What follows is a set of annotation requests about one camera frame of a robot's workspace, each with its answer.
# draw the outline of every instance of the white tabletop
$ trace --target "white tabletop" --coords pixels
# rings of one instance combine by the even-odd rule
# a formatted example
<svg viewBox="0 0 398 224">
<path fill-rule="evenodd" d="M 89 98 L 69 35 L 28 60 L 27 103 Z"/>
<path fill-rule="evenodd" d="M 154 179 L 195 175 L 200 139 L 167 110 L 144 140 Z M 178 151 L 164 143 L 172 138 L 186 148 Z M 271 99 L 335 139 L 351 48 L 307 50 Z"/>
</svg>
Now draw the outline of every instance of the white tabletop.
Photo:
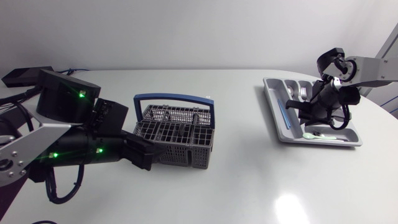
<svg viewBox="0 0 398 224">
<path fill-rule="evenodd" d="M 74 77 L 101 86 L 101 98 L 128 106 L 124 129 L 130 132 L 136 94 L 210 96 L 216 132 L 209 168 L 154 164 L 148 172 L 124 159 L 87 165 L 80 190 L 62 205 L 49 202 L 43 183 L 28 180 L 3 223 L 398 223 L 398 120 L 363 97 L 350 106 L 361 147 L 287 144 L 278 140 L 262 79 L 314 77 L 276 70 Z M 62 196 L 72 189 L 77 168 L 56 168 L 55 175 Z"/>
</svg>

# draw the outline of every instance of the cutlery tray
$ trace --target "cutlery tray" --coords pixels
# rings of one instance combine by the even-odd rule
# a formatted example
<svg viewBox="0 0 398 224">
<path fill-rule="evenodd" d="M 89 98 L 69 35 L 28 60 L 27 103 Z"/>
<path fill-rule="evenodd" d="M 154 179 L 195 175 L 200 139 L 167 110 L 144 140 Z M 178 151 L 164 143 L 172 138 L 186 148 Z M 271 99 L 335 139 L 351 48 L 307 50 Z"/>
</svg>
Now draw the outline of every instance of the cutlery tray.
<svg viewBox="0 0 398 224">
<path fill-rule="evenodd" d="M 279 140 L 282 142 L 293 142 L 293 143 L 304 143 L 304 144 L 322 144 L 332 146 L 361 146 L 362 140 L 355 130 L 352 121 L 349 122 L 347 127 L 342 130 L 334 130 L 329 125 L 319 124 L 313 126 L 300 125 L 300 119 L 298 118 L 299 110 L 289 108 L 286 111 L 286 116 L 290 121 L 290 129 L 285 125 L 285 121 L 282 116 L 282 112 L 278 105 L 278 100 L 283 106 L 286 105 L 287 100 L 296 100 L 303 102 L 299 89 L 305 87 L 307 89 L 307 99 L 312 97 L 312 85 L 313 80 L 294 80 L 294 79 L 281 79 L 281 78 L 264 78 L 264 92 L 267 96 L 268 104 L 271 107 L 272 115 L 274 117 L 277 134 Z M 291 96 L 287 86 L 291 86 L 294 95 Z M 348 141 L 340 140 L 324 140 L 324 139 L 305 139 L 303 133 L 314 133 L 319 132 L 325 136 L 335 136 L 341 139 L 347 139 Z"/>
</svg>

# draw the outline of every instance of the gray plastic basket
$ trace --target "gray plastic basket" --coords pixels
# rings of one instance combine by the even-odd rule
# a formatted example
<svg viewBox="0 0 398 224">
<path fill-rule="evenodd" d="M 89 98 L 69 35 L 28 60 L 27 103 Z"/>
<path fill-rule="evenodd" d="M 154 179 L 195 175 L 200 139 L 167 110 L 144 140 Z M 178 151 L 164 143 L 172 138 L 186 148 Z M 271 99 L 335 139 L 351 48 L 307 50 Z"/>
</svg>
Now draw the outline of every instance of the gray plastic basket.
<svg viewBox="0 0 398 224">
<path fill-rule="evenodd" d="M 181 100 L 210 109 L 149 105 L 141 113 L 141 100 Z M 167 151 L 159 163 L 207 169 L 215 133 L 213 100 L 176 94 L 141 94 L 134 97 L 137 125 L 134 134 L 163 144 Z"/>
</svg>

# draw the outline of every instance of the black cable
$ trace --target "black cable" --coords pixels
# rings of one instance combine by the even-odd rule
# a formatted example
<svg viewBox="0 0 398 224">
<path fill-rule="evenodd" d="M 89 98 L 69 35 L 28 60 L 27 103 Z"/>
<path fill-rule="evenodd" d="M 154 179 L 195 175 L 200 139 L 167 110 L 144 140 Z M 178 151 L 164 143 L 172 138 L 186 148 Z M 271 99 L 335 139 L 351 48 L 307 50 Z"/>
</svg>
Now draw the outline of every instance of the black cable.
<svg viewBox="0 0 398 224">
<path fill-rule="evenodd" d="M 331 110 L 328 110 L 328 123 L 329 123 L 329 126 L 333 130 L 339 131 L 339 130 L 345 129 L 347 127 L 348 123 L 349 123 L 349 108 L 348 108 L 348 105 L 342 105 L 341 108 L 343 109 L 344 121 L 343 121 L 343 124 L 340 127 L 338 127 L 338 128 L 336 128 L 333 125 L 333 120 L 331 118 Z"/>
<path fill-rule="evenodd" d="M 57 223 L 53 221 L 43 220 L 43 221 L 34 222 L 32 224 L 57 224 Z"/>
<path fill-rule="evenodd" d="M 27 90 L 25 93 L 20 93 L 20 94 L 14 95 L 14 96 L 0 99 L 0 106 L 8 104 L 8 103 L 18 102 L 18 101 L 26 99 L 26 98 L 32 98 L 33 96 L 39 94 L 40 91 L 41 91 L 41 87 L 35 86 L 34 88 Z"/>
<path fill-rule="evenodd" d="M 89 71 L 88 69 L 83 69 L 83 68 L 69 68 L 64 71 L 59 71 L 58 73 L 64 73 L 64 72 L 70 72 L 70 71 Z"/>
<path fill-rule="evenodd" d="M 29 116 L 29 113 L 27 112 L 26 108 L 24 108 L 20 103 L 15 102 L 14 105 L 16 105 L 18 107 L 18 109 L 22 112 L 22 114 L 25 117 L 26 123 L 27 123 L 27 127 L 29 128 L 29 131 L 33 131 L 33 124 L 32 124 L 32 120 Z"/>
<path fill-rule="evenodd" d="M 45 189 L 47 191 L 47 197 L 52 203 L 55 204 L 62 204 L 67 201 L 69 201 L 80 188 L 81 182 L 83 181 L 83 174 L 85 173 L 85 166 L 83 164 L 79 165 L 79 171 L 78 171 L 78 176 L 77 180 L 75 183 L 74 188 L 67 194 L 66 196 L 62 198 L 57 197 L 57 185 L 55 183 L 55 175 L 54 175 L 54 168 L 51 167 L 47 174 L 47 178 L 45 180 Z"/>
</svg>

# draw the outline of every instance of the blue handle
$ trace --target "blue handle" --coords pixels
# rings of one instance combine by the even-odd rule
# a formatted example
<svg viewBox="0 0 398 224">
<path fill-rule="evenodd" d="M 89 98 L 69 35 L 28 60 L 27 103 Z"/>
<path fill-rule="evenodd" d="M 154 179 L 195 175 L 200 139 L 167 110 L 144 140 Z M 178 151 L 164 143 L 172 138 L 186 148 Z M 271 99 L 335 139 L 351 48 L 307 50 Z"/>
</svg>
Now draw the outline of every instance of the blue handle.
<svg viewBox="0 0 398 224">
<path fill-rule="evenodd" d="M 210 127 L 215 128 L 214 118 L 214 101 L 202 97 L 183 95 L 183 94 L 172 94 L 172 93 L 146 93 L 138 94 L 134 96 L 134 106 L 136 107 L 136 115 L 138 122 L 142 121 L 141 100 L 180 100 L 191 103 L 198 103 L 201 105 L 210 107 Z"/>
</svg>

